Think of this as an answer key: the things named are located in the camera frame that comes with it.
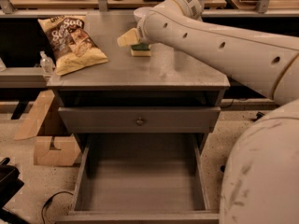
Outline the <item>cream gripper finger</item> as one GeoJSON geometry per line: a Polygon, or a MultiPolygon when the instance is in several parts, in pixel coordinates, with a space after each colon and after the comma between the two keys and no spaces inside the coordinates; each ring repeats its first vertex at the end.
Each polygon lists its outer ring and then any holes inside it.
{"type": "Polygon", "coordinates": [[[132,28],[117,39],[120,47],[127,47],[137,45],[140,42],[137,29],[132,28]]]}

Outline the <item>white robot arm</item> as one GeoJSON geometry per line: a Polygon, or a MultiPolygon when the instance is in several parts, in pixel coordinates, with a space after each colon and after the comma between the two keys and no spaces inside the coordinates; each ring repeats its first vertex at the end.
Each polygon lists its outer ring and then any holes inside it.
{"type": "Polygon", "coordinates": [[[243,132],[221,185],[220,224],[299,224],[299,44],[200,21],[198,0],[165,0],[120,36],[120,46],[163,43],[277,104],[243,132]]]}

